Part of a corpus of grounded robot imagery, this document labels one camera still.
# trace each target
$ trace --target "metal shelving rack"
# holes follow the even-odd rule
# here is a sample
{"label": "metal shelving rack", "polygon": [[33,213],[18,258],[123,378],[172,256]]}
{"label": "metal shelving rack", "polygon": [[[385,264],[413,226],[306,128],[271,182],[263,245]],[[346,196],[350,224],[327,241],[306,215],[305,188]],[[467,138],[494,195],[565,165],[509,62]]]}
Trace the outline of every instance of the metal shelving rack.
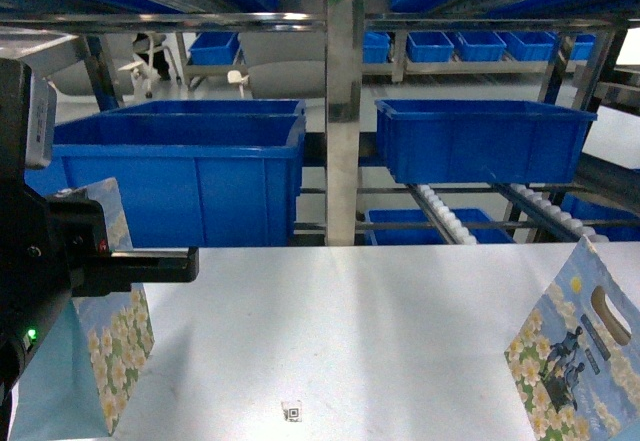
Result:
{"label": "metal shelving rack", "polygon": [[[420,13],[391,9],[391,0],[281,0],[273,12],[245,12],[234,0],[0,0],[0,24],[33,29],[55,29],[86,36],[91,59],[87,63],[101,109],[120,105],[117,85],[109,80],[108,45],[104,33],[126,31],[193,32],[323,31],[327,40],[325,133],[309,136],[308,151],[326,166],[326,223],[321,227],[327,245],[351,245],[356,228],[359,151],[371,154],[371,136],[360,133],[360,91],[364,31],[554,30],[561,33],[556,55],[544,66],[539,100],[554,103],[567,69],[568,53],[576,34],[597,33],[592,57],[582,75],[574,103],[594,111],[601,99],[615,100],[615,61],[626,31],[639,25],[640,0],[569,0],[562,8],[530,15],[496,17],[497,9],[528,0],[449,0]],[[402,76],[396,65],[394,79]],[[610,163],[583,156],[575,186],[597,191],[640,214],[638,175]],[[558,203],[566,189],[554,191]],[[517,223],[526,210],[513,197],[507,221]]]}

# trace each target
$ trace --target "blue storage crate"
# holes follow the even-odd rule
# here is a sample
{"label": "blue storage crate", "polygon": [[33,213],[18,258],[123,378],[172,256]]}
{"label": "blue storage crate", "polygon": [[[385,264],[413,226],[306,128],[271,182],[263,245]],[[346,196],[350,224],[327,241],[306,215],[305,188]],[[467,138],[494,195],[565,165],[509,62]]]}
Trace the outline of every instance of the blue storage crate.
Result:
{"label": "blue storage crate", "polygon": [[569,59],[574,61],[588,60],[595,42],[596,37],[593,34],[580,34],[576,37],[576,42],[573,45],[573,51],[571,51]]}
{"label": "blue storage crate", "polygon": [[391,38],[387,33],[365,33],[362,50],[362,61],[364,63],[386,63]]}
{"label": "blue storage crate", "polygon": [[506,32],[499,36],[507,44],[507,50],[518,61],[548,61],[555,39],[545,32]]}
{"label": "blue storage crate", "polygon": [[391,0],[395,13],[425,13],[450,0]]}
{"label": "blue storage crate", "polygon": [[409,33],[407,54],[414,63],[446,63],[453,54],[453,43],[444,33]]}
{"label": "blue storage crate", "polygon": [[99,114],[56,127],[41,194],[115,177],[136,247],[285,246],[301,183],[301,115]]}
{"label": "blue storage crate", "polygon": [[[583,201],[580,198],[567,194],[562,201],[562,210],[571,213],[571,216],[578,219],[638,219],[633,213],[621,209],[609,208],[599,204]],[[632,226],[621,226],[611,228],[593,229],[596,233],[607,236],[610,241],[640,241],[640,228]]]}
{"label": "blue storage crate", "polygon": [[122,114],[298,114],[304,115],[305,102],[299,99],[242,99],[149,101],[126,108],[104,111],[102,115]]}
{"label": "blue storage crate", "polygon": [[507,47],[493,31],[452,33],[449,39],[463,61],[500,61]]}
{"label": "blue storage crate", "polygon": [[[464,223],[493,221],[484,211],[475,208],[452,209]],[[365,213],[371,223],[421,223],[428,218],[419,209],[371,209]],[[470,229],[480,244],[513,243],[513,238],[501,229]],[[365,232],[369,246],[405,246],[416,244],[445,244],[436,229],[380,229]]]}
{"label": "blue storage crate", "polygon": [[376,101],[398,183],[567,183],[593,113],[531,101]]}
{"label": "blue storage crate", "polygon": [[191,64],[233,64],[239,47],[238,33],[202,33],[189,48]]}

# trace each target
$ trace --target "paper bag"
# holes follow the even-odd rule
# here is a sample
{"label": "paper bag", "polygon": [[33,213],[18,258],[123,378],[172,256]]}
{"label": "paper bag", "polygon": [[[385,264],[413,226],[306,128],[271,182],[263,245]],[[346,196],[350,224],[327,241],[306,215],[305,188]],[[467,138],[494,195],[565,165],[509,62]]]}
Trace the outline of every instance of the paper bag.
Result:
{"label": "paper bag", "polygon": [[[132,250],[116,180],[80,191],[102,205],[110,248]],[[11,439],[113,434],[153,342],[141,284],[131,293],[75,298],[20,379]]]}
{"label": "paper bag", "polygon": [[505,356],[536,439],[640,439],[640,312],[586,238]]}

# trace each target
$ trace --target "stainless steel frame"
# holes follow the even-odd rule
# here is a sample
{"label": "stainless steel frame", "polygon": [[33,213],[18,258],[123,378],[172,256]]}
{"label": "stainless steel frame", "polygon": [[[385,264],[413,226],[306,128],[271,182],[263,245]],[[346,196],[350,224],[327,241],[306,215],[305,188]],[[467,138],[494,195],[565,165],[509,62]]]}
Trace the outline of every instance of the stainless steel frame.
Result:
{"label": "stainless steel frame", "polygon": [[364,0],[325,0],[326,244],[355,241]]}
{"label": "stainless steel frame", "polygon": [[409,31],[433,30],[556,30],[570,37],[579,32],[598,32],[594,56],[587,63],[584,84],[576,107],[593,109],[599,97],[613,88],[607,73],[629,27],[640,25],[640,0],[570,0],[564,9],[531,8],[510,11],[531,0],[446,0],[423,12],[404,12],[394,0],[282,0],[277,9],[248,9],[247,0],[140,0],[141,6],[113,4],[105,0],[0,0],[0,24],[59,29],[89,36],[85,59],[101,109],[117,107],[122,98],[109,62],[107,32],[193,32],[230,31],[326,31],[326,122],[322,149],[326,162],[326,243],[354,242],[358,196],[359,104],[362,73],[362,38],[366,29],[395,31],[396,45],[391,66],[365,66],[364,71],[389,74],[399,82],[406,74],[434,72],[546,72],[540,99],[553,102],[567,62],[569,43],[558,45],[560,53],[552,63],[446,63],[437,66],[406,61],[404,39]]}

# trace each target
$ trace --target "white roller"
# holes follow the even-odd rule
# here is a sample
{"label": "white roller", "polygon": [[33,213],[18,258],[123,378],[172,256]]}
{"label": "white roller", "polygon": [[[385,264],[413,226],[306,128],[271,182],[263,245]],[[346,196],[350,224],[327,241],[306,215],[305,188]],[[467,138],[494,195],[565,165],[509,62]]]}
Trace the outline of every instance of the white roller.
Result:
{"label": "white roller", "polygon": [[580,233],[580,236],[587,236],[587,237],[591,237],[591,236],[595,236],[596,230],[593,229],[591,226],[582,226],[578,232]]}
{"label": "white roller", "polygon": [[569,213],[565,213],[564,211],[560,211],[553,215],[558,221],[564,224],[565,221],[571,219],[571,215]]}
{"label": "white roller", "polygon": [[549,213],[551,216],[555,216],[556,214],[560,213],[560,211],[562,211],[560,209],[560,206],[555,206],[555,205],[551,205],[551,206],[547,206],[546,208],[544,208],[545,212]]}
{"label": "white roller", "polygon": [[463,227],[456,228],[456,229],[453,230],[453,232],[456,234],[456,236],[458,236],[458,237],[460,237],[462,239],[464,239],[464,238],[466,238],[466,237],[471,235],[469,230],[467,228],[463,228]]}
{"label": "white roller", "polygon": [[575,232],[578,232],[578,230],[582,227],[582,221],[580,221],[579,219],[573,219],[573,218],[563,221],[562,224],[564,224],[571,231],[575,231]]}
{"label": "white roller", "polygon": [[462,240],[462,244],[469,244],[469,245],[478,244],[478,240],[476,239],[475,236],[465,236],[465,238]]}
{"label": "white roller", "polygon": [[592,243],[608,243],[609,238],[602,234],[594,234],[593,236],[589,236],[589,241]]}

